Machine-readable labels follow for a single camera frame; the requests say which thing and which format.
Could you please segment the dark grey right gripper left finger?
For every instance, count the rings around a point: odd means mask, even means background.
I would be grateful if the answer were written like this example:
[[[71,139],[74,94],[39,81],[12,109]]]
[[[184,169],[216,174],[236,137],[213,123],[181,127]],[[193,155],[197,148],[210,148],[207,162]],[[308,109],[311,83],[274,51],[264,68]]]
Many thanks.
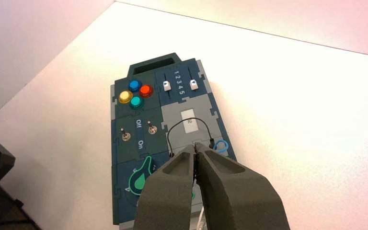
[[[146,180],[133,229],[190,228],[195,154],[193,145],[186,146]]]

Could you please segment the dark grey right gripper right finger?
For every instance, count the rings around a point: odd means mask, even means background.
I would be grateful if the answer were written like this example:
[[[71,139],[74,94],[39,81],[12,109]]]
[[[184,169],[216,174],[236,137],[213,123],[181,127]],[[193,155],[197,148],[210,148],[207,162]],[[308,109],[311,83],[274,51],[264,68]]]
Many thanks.
[[[195,144],[199,185],[209,230],[288,230],[283,202],[263,175]]]

